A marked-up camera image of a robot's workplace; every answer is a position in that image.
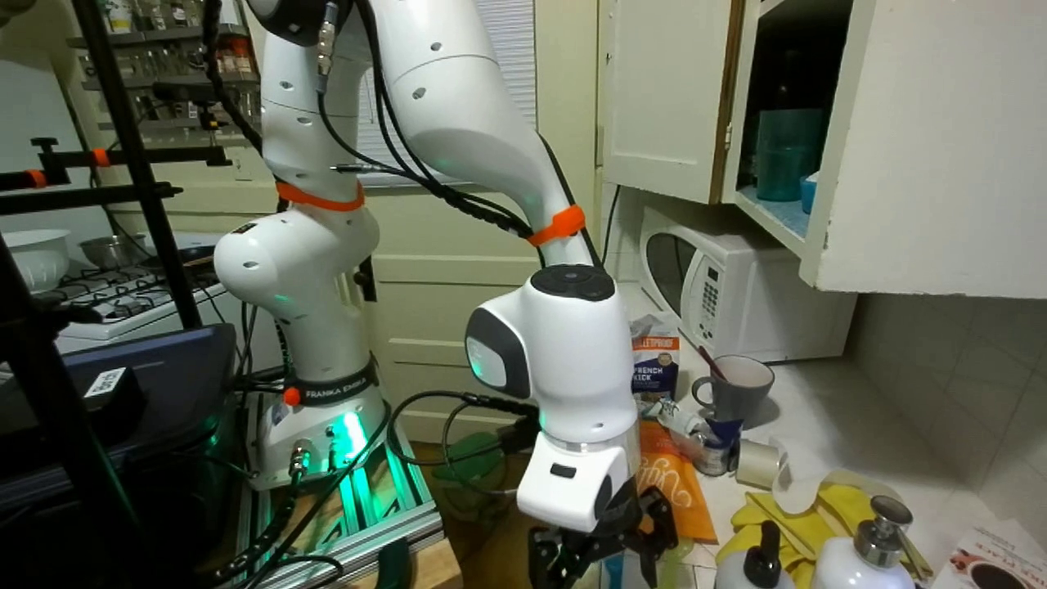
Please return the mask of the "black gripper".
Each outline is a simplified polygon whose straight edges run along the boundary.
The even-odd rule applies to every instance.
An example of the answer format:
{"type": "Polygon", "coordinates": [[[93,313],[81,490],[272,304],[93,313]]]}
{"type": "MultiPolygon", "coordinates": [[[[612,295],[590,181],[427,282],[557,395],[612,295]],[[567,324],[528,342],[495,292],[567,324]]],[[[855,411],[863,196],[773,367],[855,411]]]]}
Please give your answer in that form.
{"type": "Polygon", "coordinates": [[[620,488],[602,508],[592,533],[535,525],[528,571],[535,589],[572,589],[600,560],[633,549],[648,589],[657,585],[657,560],[676,543],[671,501],[657,488],[620,488]]]}

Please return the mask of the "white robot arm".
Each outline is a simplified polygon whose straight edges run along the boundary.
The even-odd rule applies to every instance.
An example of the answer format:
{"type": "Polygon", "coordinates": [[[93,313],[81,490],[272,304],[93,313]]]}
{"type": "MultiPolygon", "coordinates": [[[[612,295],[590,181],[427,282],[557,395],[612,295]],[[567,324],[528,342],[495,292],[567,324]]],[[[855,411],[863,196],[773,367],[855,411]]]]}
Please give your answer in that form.
{"type": "Polygon", "coordinates": [[[476,0],[248,0],[262,43],[262,161],[284,207],[228,233],[216,272],[268,312],[287,349],[287,389],[262,426],[262,481],[283,488],[300,455],[338,464],[380,421],[380,384],[348,276],[380,244],[348,144],[368,122],[394,127],[378,170],[481,218],[471,200],[541,255],[515,292],[464,327],[471,377],[538,407],[517,508],[541,522],[538,571],[568,581],[604,555],[626,589],[655,589],[671,516],[638,483],[633,331],[620,287],[585,239],[585,211],[541,129],[517,112],[476,0]]]}

